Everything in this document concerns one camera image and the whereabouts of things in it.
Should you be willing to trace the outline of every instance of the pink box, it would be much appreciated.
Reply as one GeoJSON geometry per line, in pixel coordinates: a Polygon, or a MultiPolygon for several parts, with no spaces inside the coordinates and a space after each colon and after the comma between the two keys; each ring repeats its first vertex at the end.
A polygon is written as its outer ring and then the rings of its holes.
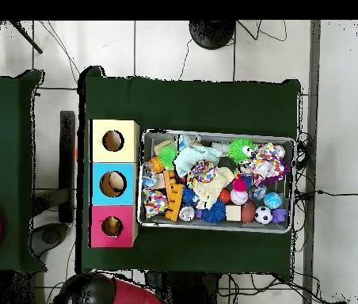
{"type": "Polygon", "coordinates": [[[138,223],[135,220],[135,206],[133,205],[93,205],[92,222],[89,222],[91,248],[132,247],[138,233],[138,223]],[[102,229],[102,222],[108,217],[115,217],[121,221],[122,230],[117,236],[108,236],[102,229]]]}

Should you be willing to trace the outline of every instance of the soccer ball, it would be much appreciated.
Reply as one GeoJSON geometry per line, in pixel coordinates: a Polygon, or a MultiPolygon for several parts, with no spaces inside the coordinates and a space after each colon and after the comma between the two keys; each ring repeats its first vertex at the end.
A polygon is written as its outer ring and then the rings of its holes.
{"type": "Polygon", "coordinates": [[[268,225],[272,221],[272,213],[267,207],[259,207],[255,211],[255,220],[261,224],[268,225]]]}

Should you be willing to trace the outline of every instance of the green toy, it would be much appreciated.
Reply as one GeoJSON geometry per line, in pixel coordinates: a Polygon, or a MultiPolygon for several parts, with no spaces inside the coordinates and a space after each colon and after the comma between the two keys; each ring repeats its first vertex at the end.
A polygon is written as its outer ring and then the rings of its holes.
{"type": "Polygon", "coordinates": [[[235,139],[230,143],[228,156],[235,162],[240,163],[252,158],[257,145],[249,139],[235,139]]]}
{"type": "Polygon", "coordinates": [[[171,145],[168,145],[160,149],[158,158],[166,170],[174,170],[175,168],[173,166],[173,160],[178,154],[179,151],[177,151],[177,149],[173,148],[171,145]]]}

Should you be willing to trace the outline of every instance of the blue ball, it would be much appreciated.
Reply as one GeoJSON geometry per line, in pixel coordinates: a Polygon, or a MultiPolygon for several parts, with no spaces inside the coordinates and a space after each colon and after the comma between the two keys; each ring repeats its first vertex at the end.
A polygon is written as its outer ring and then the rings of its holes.
{"type": "Polygon", "coordinates": [[[264,204],[271,210],[275,210],[282,205],[282,198],[276,192],[270,192],[265,195],[264,204]]]}

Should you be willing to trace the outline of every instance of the light blue cloth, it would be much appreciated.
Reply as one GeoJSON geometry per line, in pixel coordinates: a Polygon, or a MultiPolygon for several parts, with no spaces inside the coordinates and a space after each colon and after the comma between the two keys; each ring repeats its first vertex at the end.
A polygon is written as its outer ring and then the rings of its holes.
{"type": "Polygon", "coordinates": [[[183,177],[190,172],[192,167],[198,161],[208,161],[214,165],[218,165],[222,152],[220,150],[193,145],[191,147],[184,148],[179,155],[173,161],[177,175],[183,177]]]}

